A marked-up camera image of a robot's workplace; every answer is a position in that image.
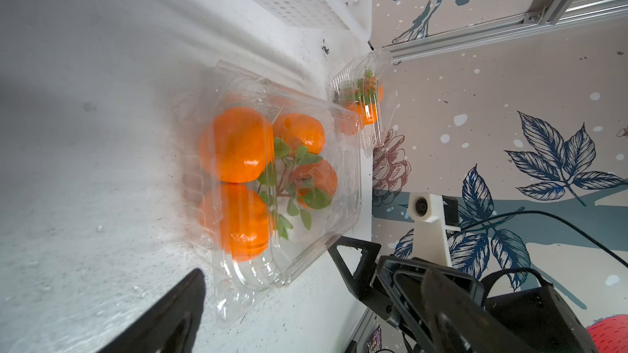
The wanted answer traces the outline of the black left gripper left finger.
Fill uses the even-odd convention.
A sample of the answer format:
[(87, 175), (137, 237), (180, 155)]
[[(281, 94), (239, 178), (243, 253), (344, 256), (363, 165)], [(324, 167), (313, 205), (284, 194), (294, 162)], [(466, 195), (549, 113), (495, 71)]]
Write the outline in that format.
[(204, 273), (196, 268), (100, 352), (191, 352), (205, 295)]

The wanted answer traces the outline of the clear clamshell four oranges branch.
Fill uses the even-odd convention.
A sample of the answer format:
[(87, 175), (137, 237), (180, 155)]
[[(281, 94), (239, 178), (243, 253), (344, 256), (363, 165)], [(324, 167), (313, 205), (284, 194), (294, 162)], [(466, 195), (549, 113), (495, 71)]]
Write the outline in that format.
[(358, 117), (220, 61), (185, 99), (181, 126), (186, 231), (230, 324), (358, 222)]

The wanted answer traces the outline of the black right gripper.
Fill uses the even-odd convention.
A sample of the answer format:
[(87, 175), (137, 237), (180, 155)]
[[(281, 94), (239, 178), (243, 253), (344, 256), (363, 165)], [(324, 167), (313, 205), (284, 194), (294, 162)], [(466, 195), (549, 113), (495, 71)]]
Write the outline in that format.
[[(340, 249), (357, 251), (353, 270)], [(426, 352), (596, 352), (593, 338), (539, 271), (517, 267), (476, 280), (431, 262), (382, 257), (381, 245), (340, 236), (328, 248), (348, 291), (377, 304), (376, 276), (401, 316), (399, 325)], [(503, 276), (529, 274), (538, 287), (491, 297)]]

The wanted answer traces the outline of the clear clamshell three oranges branch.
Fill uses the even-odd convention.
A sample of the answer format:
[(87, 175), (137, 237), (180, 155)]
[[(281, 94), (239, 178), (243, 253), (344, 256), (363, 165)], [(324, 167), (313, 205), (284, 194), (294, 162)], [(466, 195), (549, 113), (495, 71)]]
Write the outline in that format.
[[(360, 119), (357, 119), (356, 127), (343, 126), (341, 128), (341, 131), (347, 135), (358, 134), (366, 155), (384, 145), (393, 117), (395, 96), (389, 91), (392, 62), (393, 56), (390, 52), (376, 49), (350, 61), (330, 80), (327, 86), (327, 93), (333, 103), (345, 109), (352, 102), (360, 102), (365, 106), (376, 104), (378, 110), (376, 124), (363, 127)], [(384, 87), (384, 99), (381, 103), (376, 95), (379, 85)]]

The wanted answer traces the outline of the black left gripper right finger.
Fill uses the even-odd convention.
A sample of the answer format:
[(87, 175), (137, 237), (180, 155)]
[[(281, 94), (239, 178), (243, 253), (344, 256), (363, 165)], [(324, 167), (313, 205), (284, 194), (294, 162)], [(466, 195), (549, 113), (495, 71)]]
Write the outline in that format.
[(533, 352), (434, 267), (421, 285), (422, 302), (436, 352)]

